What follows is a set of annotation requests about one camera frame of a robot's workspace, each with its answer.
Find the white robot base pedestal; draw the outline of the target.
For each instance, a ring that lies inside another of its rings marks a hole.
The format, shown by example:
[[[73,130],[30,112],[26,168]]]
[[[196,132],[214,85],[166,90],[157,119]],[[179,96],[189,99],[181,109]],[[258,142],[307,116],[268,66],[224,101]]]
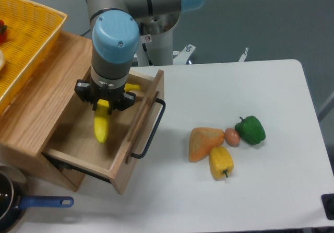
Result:
[[[139,67],[173,64],[173,31],[179,18],[180,13],[174,12],[137,19],[140,41],[136,56]]]

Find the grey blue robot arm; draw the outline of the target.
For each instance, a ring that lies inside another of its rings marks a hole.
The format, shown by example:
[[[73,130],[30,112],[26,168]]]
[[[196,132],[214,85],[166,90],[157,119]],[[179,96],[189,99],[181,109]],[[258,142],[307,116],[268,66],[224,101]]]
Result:
[[[75,92],[94,110],[123,111],[135,95],[125,90],[133,60],[139,66],[173,63],[173,29],[180,15],[205,0],[86,0],[92,33],[90,80],[78,80]]]

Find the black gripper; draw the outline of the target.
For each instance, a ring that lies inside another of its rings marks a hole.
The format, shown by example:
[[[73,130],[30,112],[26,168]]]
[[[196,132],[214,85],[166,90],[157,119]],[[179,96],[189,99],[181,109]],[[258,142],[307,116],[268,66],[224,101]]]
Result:
[[[96,110],[97,102],[100,99],[108,101],[108,114],[111,115],[114,110],[124,111],[135,103],[136,94],[124,92],[124,88],[125,84],[119,88],[110,89],[108,86],[99,86],[93,80],[87,82],[83,79],[78,79],[74,90],[81,101],[92,105],[93,111]]]

